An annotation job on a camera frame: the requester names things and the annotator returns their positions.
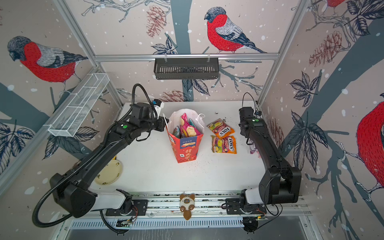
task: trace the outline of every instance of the white wire basket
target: white wire basket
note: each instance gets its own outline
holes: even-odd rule
[[[90,74],[84,86],[77,93],[71,93],[75,96],[48,131],[54,136],[73,137],[108,83],[107,74]]]

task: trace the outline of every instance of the orange candy package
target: orange candy package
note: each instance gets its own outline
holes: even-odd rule
[[[236,154],[236,139],[234,136],[228,136],[219,139],[217,136],[212,137],[212,152],[233,153]]]
[[[207,125],[209,129],[219,138],[223,139],[232,133],[235,133],[235,130],[233,130],[230,126],[228,126],[225,121],[221,118],[217,119],[214,122],[211,122]]]

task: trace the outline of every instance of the yellow plate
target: yellow plate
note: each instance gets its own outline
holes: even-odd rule
[[[100,185],[111,184],[118,179],[121,172],[121,162],[117,159],[112,159],[95,177],[95,182]]]

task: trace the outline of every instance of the pink snack bag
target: pink snack bag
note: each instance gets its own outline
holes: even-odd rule
[[[180,131],[183,131],[186,137],[194,137],[194,136],[201,135],[201,133],[197,130],[197,128],[195,128],[194,126],[191,126],[188,123],[188,118],[186,113],[184,113],[181,116]]]

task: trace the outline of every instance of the bird head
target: bird head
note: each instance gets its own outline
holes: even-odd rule
[[[204,17],[204,20],[208,20],[209,23],[212,23],[214,19],[221,15],[226,14],[226,11],[222,7],[213,7],[207,11],[207,14]]]
[[[24,47],[30,42],[31,40],[24,36],[14,37],[8,42],[7,47],[9,51],[9,56],[11,56],[13,61],[16,61],[17,59],[20,59],[21,61],[26,60],[24,54]]]

